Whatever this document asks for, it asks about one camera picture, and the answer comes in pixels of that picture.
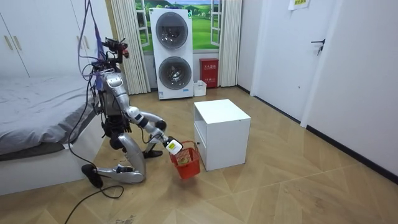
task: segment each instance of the yellow sticker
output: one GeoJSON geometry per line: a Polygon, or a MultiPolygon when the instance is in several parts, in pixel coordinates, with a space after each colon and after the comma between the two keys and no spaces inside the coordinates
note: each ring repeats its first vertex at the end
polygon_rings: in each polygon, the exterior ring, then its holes
{"type": "Polygon", "coordinates": [[[294,0],[294,5],[304,4],[306,0],[294,0]]]}

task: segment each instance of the bed frame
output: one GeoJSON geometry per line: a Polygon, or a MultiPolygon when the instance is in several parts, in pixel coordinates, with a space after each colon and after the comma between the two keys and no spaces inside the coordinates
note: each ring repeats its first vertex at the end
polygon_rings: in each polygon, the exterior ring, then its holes
{"type": "MultiPolygon", "coordinates": [[[[100,116],[95,116],[72,146],[73,152],[93,161],[103,138],[100,116]]],[[[51,154],[0,162],[0,195],[84,179],[84,161],[69,149],[51,154]]]]}

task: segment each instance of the window curtain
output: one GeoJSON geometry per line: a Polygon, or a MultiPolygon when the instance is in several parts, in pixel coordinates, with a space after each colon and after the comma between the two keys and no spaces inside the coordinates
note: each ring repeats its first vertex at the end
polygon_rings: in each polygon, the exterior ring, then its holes
{"type": "Polygon", "coordinates": [[[111,4],[119,40],[126,38],[129,45],[130,57],[123,59],[128,92],[130,95],[150,92],[134,1],[111,0],[111,4]]]}
{"type": "Polygon", "coordinates": [[[239,45],[241,41],[242,0],[222,0],[218,85],[235,86],[238,82],[239,45]]]}

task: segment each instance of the wooden floor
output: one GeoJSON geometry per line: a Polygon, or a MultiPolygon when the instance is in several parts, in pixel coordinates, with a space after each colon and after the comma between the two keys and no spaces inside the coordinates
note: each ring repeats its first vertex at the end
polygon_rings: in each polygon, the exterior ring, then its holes
{"type": "MultiPolygon", "coordinates": [[[[181,181],[167,154],[149,159],[144,183],[125,185],[117,200],[89,198],[69,223],[398,223],[397,185],[239,88],[207,92],[168,101],[159,101],[157,93],[137,95],[131,104],[163,117],[167,134],[183,141],[193,139],[194,101],[230,99],[252,118],[245,164],[211,172],[202,167],[195,178],[181,181]]],[[[141,142],[140,131],[133,131],[141,142]]],[[[126,164],[108,141],[95,162],[126,164]]],[[[0,223],[64,223],[94,191],[80,180],[2,196],[0,223]]]]}

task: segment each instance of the baseboard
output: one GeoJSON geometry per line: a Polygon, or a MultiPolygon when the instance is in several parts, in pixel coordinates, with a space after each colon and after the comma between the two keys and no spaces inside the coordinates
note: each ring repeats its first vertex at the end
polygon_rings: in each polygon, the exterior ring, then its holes
{"type": "Polygon", "coordinates": [[[354,150],[348,148],[347,146],[343,145],[342,143],[332,139],[331,137],[327,136],[326,134],[323,134],[322,132],[316,130],[315,128],[311,127],[310,125],[307,125],[307,130],[309,130],[311,133],[314,135],[322,138],[332,146],[335,146],[339,150],[345,152],[347,155],[351,156],[352,158],[356,159],[360,163],[366,165],[370,169],[374,170],[378,174],[382,175],[383,177],[391,180],[393,183],[398,185],[398,176],[393,174],[392,172],[386,170],[385,168],[377,165],[373,161],[370,161],[368,158],[362,156],[361,154],[355,152],[354,150]]]}
{"type": "Polygon", "coordinates": [[[250,91],[249,90],[247,90],[247,89],[245,89],[245,88],[243,88],[241,85],[236,85],[238,88],[240,88],[241,90],[243,90],[243,92],[245,92],[245,93],[247,93],[247,94],[250,94],[250,91]]]}
{"type": "Polygon", "coordinates": [[[265,100],[259,98],[258,96],[254,96],[254,97],[255,97],[257,100],[259,100],[259,101],[265,103],[266,105],[270,106],[272,109],[274,109],[274,110],[280,112],[281,114],[285,115],[286,117],[290,118],[292,121],[296,122],[297,124],[300,124],[300,121],[299,121],[299,120],[297,120],[297,119],[295,119],[294,117],[292,117],[291,115],[289,115],[289,114],[287,114],[287,113],[281,111],[281,110],[280,110],[279,108],[277,108],[276,106],[274,106],[274,105],[268,103],[267,101],[265,101],[265,100]]]}

